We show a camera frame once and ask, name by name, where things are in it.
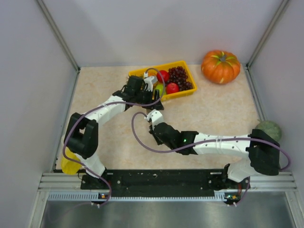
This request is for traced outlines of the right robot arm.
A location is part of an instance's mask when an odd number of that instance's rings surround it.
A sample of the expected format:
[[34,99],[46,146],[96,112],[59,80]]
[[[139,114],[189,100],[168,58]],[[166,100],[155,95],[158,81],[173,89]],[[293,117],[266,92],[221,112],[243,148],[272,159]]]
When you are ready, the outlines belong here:
[[224,179],[241,182],[258,174],[276,176],[280,172],[279,143],[265,132],[253,129],[243,136],[215,136],[197,131],[178,131],[167,123],[151,126],[149,133],[158,145],[166,145],[182,155],[217,154],[239,157],[224,167]]

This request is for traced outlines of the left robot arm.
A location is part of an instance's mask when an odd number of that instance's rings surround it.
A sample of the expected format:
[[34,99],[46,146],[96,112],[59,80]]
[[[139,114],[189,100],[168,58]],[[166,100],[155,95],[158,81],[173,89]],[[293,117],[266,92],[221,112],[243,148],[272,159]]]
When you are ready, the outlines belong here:
[[132,106],[163,110],[161,93],[153,90],[157,81],[156,76],[130,76],[122,89],[98,107],[84,114],[72,114],[64,137],[64,159],[85,168],[89,176],[104,180],[106,167],[96,154],[99,128]]

